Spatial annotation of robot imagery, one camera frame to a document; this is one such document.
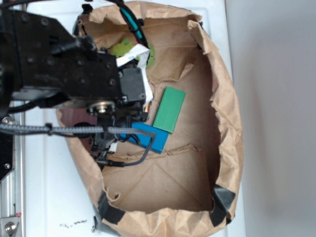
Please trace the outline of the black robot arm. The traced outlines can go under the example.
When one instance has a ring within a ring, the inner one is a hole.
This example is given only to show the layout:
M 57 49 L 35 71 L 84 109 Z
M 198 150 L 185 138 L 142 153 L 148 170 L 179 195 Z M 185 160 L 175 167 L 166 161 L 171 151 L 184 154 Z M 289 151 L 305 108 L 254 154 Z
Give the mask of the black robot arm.
M 53 18 L 0 6 L 0 115 L 34 107 L 85 109 L 95 126 L 2 125 L 12 135 L 47 134 L 93 137 L 93 149 L 105 154 L 122 133 L 136 137 L 133 122 L 145 122 L 152 100 L 146 45 L 116 58 L 97 48 L 90 35 L 73 37 Z

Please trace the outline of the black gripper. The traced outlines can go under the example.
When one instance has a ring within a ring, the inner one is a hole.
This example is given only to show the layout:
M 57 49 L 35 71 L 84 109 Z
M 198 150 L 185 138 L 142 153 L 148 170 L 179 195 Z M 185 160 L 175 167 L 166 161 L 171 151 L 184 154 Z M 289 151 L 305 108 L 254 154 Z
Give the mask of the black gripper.
M 141 69 L 129 65 L 118 72 L 123 97 L 114 105 L 107 106 L 108 112 L 98 114 L 97 126 L 120 129 L 114 133 L 105 131 L 92 136 L 91 151 L 98 152 L 98 158 L 105 158 L 111 145 L 117 141 L 126 142 L 133 138 L 138 144 L 139 138 L 135 132 L 125 134 L 121 129 L 131 129 L 134 122 L 145 122 L 149 117 L 149 113 L 144 111 L 146 93 Z

